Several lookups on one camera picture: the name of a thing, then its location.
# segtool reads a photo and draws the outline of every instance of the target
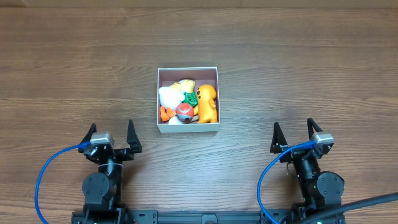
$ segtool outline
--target orange toy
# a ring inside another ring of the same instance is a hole
[[[170,118],[175,116],[175,111],[172,111],[171,108],[165,109],[164,106],[160,107],[160,118],[163,122],[168,121]]]
[[[198,124],[217,123],[217,109],[215,99],[217,92],[211,85],[205,84],[198,88]]]

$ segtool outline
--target toy ball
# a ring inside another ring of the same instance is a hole
[[[189,122],[193,118],[193,107],[188,103],[181,103],[175,110],[175,113],[179,120]]]

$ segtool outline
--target wood grain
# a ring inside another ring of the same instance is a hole
[[[0,7],[398,8],[395,0],[0,0]]]
[[[125,163],[132,208],[259,210],[257,180],[278,121],[289,144],[313,117],[336,138],[319,161],[346,180],[343,202],[398,189],[398,11],[386,9],[0,9],[0,220],[40,223],[34,187],[44,162],[91,123],[125,146],[128,119],[143,145]],[[159,67],[217,66],[221,130],[160,134]],[[96,166],[54,160],[40,188],[50,223],[81,210]],[[299,202],[277,164],[268,208]],[[348,223],[395,223],[398,203],[349,212]]]

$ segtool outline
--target cardboard box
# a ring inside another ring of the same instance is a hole
[[[170,86],[183,79],[195,81],[195,92],[204,84],[212,85],[217,91],[216,108],[218,113],[218,123],[170,125],[163,122],[160,118],[159,88]],[[206,132],[218,131],[220,127],[220,93],[218,91],[218,71],[216,67],[200,68],[158,68],[157,70],[157,126],[161,133],[187,133],[187,132]]]

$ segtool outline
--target black cable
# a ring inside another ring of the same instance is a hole
[[[335,214],[341,214],[343,212],[347,212],[350,210],[377,205],[380,203],[392,202],[395,200],[398,200],[398,192],[393,194],[377,196],[373,198],[367,198],[364,200],[359,200],[357,202],[348,203],[336,208],[326,209],[322,212],[310,215],[309,217],[304,218],[303,220],[295,222],[294,224],[310,224],[311,222],[320,221],[322,220],[322,218],[330,217]]]
[[[284,217],[282,217],[282,218],[278,221],[278,224],[282,224],[282,223],[285,221],[286,218],[287,218],[287,215],[285,215]]]
[[[293,162],[292,162],[292,161],[288,161],[288,162],[287,162],[287,164],[286,164],[287,172],[288,172],[289,175],[291,175],[292,177],[296,178],[296,176],[293,175],[293,174],[291,173],[291,171],[289,170],[289,164],[293,164]]]

